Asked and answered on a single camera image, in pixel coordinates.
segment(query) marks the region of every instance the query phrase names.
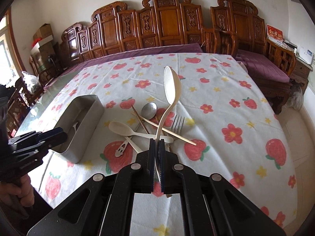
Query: floor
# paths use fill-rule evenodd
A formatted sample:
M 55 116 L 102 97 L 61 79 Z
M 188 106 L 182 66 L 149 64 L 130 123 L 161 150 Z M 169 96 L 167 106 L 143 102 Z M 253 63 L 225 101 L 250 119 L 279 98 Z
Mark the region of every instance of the floor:
M 297 111 L 283 107 L 278 119 L 290 146 L 298 186 L 296 220 L 284 228 L 287 236 L 291 236 L 301 226 L 315 203 L 315 145 L 304 108 Z

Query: hand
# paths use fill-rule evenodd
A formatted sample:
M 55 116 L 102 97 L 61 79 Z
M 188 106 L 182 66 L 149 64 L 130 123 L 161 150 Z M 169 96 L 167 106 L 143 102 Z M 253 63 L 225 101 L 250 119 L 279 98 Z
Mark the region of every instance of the hand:
M 31 185 L 31 178 L 26 174 L 21 177 L 21 187 L 15 184 L 0 182 L 0 200 L 12 207 L 13 203 L 10 195 L 17 195 L 21 198 L 20 203 L 24 207 L 31 207 L 34 204 L 34 189 Z

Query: plastic bag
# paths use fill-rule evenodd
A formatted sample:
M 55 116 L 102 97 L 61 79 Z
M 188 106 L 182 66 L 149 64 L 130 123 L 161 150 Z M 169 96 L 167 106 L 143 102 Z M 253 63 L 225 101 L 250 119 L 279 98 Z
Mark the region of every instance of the plastic bag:
M 26 84 L 27 90 L 34 95 L 36 90 L 38 90 L 41 85 L 36 76 L 30 75 L 28 72 L 22 71 L 22 74 L 24 75 L 23 81 Z
M 300 110 L 303 105 L 303 93 L 300 85 L 293 85 L 291 87 L 293 93 L 289 97 L 286 106 L 293 107 L 296 110 Z

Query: green leaf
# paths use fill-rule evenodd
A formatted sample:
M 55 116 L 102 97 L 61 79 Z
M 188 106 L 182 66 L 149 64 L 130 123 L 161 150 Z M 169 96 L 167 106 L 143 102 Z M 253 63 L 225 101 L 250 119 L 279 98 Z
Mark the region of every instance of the green leaf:
M 268 160 L 275 160 L 273 157 L 271 157 L 270 155 L 266 155 L 266 158 L 268 159 Z
M 109 167 L 109 162 L 106 163 L 106 173 L 111 174 L 111 168 Z
M 106 159 L 106 157 L 104 156 L 104 154 L 100 154 L 100 157 L 101 157 L 103 160 L 108 161 L 108 160 Z
M 210 150 L 210 146 L 207 146 L 202 152 L 203 153 L 206 153 L 207 151 L 209 151 Z
M 277 169 L 281 169 L 280 165 L 275 161 L 275 165 Z

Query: purple cushion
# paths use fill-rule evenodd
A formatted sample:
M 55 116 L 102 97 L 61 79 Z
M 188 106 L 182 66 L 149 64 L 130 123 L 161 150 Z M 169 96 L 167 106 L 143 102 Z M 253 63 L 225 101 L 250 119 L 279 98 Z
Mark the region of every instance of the purple cushion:
M 198 43 L 192 44 L 182 44 L 182 45 L 170 45 L 170 46 L 162 46 L 162 47 L 152 47 L 122 53 L 116 53 L 113 55 L 108 55 L 96 59 L 89 60 L 87 62 L 80 63 L 73 67 L 68 68 L 65 70 L 60 76 L 66 75 L 68 73 L 72 73 L 75 71 L 81 71 L 82 69 L 90 66 L 95 66 L 99 64 L 103 64 L 106 62 L 111 62 L 114 60 L 119 60 L 123 58 L 135 57 L 135 56 L 146 56 L 146 55 L 156 55 L 156 54 L 165 54 L 165 53 L 203 53 L 200 45 Z M 51 81 L 44 87 L 46 91 L 51 85 L 56 82 L 57 78 Z
M 290 82 L 289 76 L 264 55 L 238 50 L 235 60 L 244 63 L 248 74 L 252 78 L 268 79 L 284 83 Z

